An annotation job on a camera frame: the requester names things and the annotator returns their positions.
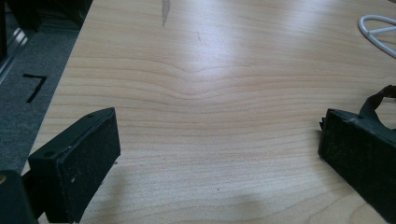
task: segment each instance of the dark gray carpet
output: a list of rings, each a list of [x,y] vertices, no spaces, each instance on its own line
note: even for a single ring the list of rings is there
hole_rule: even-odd
[[[0,84],[0,170],[21,172],[77,36],[51,29],[35,33]],[[39,89],[41,77],[46,80]]]

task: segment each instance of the wood grain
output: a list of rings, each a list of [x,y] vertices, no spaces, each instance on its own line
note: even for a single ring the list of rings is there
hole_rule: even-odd
[[[116,107],[121,156],[81,223],[384,223],[318,158],[327,108],[395,84],[386,0],[95,0],[34,150]],[[395,125],[394,103],[379,109]]]

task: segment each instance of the light wood surface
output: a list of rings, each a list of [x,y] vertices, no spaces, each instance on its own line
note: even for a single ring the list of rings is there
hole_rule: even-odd
[[[116,107],[121,156],[81,223],[384,223],[318,158],[318,123],[396,84],[395,59],[357,25],[395,12],[387,0],[95,0],[33,150]],[[396,126],[392,101],[379,115]]]

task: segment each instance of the wooden table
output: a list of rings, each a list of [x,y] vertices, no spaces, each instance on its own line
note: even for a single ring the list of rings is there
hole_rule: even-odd
[[[121,156],[82,223],[384,223],[319,159],[318,123],[396,83],[395,59],[357,26],[395,12],[386,0],[95,0],[34,150],[116,107]],[[378,113],[396,126],[393,102]]]

